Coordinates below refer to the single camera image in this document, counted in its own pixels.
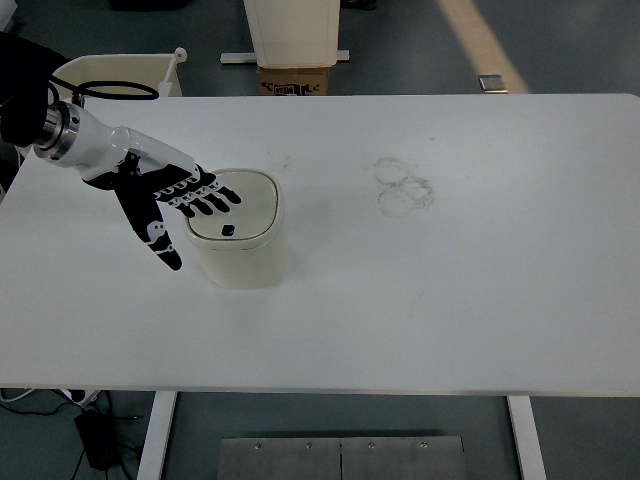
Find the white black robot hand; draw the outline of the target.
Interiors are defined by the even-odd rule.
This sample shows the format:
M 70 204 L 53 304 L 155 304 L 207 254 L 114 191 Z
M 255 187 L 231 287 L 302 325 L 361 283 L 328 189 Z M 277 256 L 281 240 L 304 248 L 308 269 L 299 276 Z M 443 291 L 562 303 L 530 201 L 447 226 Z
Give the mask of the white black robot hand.
M 70 106 L 75 138 L 56 164 L 75 169 L 97 189 L 112 191 L 136 236 L 169 268 L 182 266 L 162 212 L 185 218 L 228 213 L 241 197 L 186 153 L 129 127 L 110 127 Z

